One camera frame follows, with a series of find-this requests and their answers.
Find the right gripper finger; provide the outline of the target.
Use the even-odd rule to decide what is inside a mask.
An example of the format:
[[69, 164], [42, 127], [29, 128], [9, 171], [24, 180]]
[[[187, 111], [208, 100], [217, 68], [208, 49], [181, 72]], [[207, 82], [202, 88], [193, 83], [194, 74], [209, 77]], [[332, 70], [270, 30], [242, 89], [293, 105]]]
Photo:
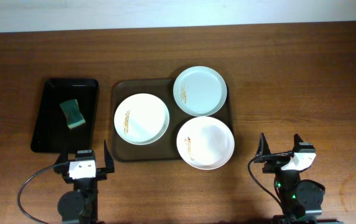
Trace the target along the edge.
[[298, 134], [294, 135], [294, 146], [293, 146], [293, 152], [299, 152], [302, 149], [301, 143], [303, 140]]
[[271, 151], [269, 149], [265, 134], [260, 134], [259, 145], [256, 151], [256, 157], [270, 155]]

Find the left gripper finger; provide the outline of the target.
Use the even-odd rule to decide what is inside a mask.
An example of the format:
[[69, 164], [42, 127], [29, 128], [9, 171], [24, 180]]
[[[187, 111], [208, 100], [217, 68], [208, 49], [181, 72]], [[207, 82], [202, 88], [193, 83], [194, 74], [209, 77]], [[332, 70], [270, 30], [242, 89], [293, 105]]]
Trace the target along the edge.
[[105, 169], [107, 173], [115, 172], [114, 160], [108, 150], [106, 140], [104, 140], [104, 160], [105, 160]]
[[64, 164], [68, 161], [68, 146], [64, 146], [55, 164]]

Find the green kitchen sponge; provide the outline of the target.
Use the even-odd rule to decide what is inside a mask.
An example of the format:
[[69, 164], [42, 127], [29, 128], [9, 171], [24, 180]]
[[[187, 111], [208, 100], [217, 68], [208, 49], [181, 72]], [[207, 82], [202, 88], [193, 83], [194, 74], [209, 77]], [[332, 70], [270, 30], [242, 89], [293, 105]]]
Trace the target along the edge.
[[67, 126], [73, 130], [86, 123], [85, 118], [80, 112], [77, 99], [67, 100], [60, 104], [60, 108], [65, 116]]

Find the white plate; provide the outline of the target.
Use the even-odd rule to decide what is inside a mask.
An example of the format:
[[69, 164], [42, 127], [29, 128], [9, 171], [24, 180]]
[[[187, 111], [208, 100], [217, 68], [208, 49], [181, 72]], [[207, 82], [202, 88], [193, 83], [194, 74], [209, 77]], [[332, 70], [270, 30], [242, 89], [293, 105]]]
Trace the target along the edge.
[[182, 125], [177, 133], [176, 146], [188, 165], [200, 170], [213, 170], [230, 160], [235, 140], [225, 123], [210, 116], [200, 116]]
[[138, 93], [124, 99], [115, 110], [114, 126], [118, 135], [134, 145], [147, 145], [167, 131], [169, 110], [160, 98]]

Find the pale blue plate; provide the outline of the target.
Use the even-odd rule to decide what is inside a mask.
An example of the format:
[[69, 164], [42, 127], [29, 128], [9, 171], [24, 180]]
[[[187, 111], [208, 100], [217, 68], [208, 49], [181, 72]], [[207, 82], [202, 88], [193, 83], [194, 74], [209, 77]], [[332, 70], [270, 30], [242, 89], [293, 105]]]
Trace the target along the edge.
[[172, 92], [178, 107], [192, 116], [216, 113], [225, 104], [228, 95], [222, 76], [205, 66], [194, 66], [181, 72]]

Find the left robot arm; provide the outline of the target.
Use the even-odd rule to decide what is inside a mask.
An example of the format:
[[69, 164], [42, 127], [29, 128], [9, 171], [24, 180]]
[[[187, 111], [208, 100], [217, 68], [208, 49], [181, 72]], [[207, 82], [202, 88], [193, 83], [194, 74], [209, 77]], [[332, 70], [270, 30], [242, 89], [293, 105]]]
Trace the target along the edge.
[[95, 152], [77, 151], [74, 160], [67, 152], [61, 152], [55, 162], [54, 172], [60, 174], [73, 190], [63, 194], [57, 210], [63, 223], [94, 224], [98, 220], [98, 182], [107, 179], [115, 171], [114, 160], [103, 144], [105, 166], [97, 168]]

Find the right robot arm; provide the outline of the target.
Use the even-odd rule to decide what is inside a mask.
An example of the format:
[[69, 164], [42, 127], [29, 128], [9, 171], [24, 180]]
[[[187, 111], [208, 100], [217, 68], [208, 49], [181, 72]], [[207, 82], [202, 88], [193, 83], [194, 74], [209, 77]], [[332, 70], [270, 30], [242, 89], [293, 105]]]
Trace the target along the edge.
[[[272, 196], [282, 210], [282, 215], [275, 215], [272, 223], [338, 223], [338, 220], [320, 220], [322, 203], [326, 188], [313, 180], [300, 178], [300, 173], [311, 167], [316, 158], [316, 149], [310, 142], [305, 142], [298, 134], [294, 135], [293, 149], [286, 152], [272, 153], [264, 134], [260, 140], [255, 157], [248, 163], [251, 178], [267, 194]], [[272, 194], [263, 187], [251, 172], [251, 164], [263, 164], [264, 174], [274, 175]]]

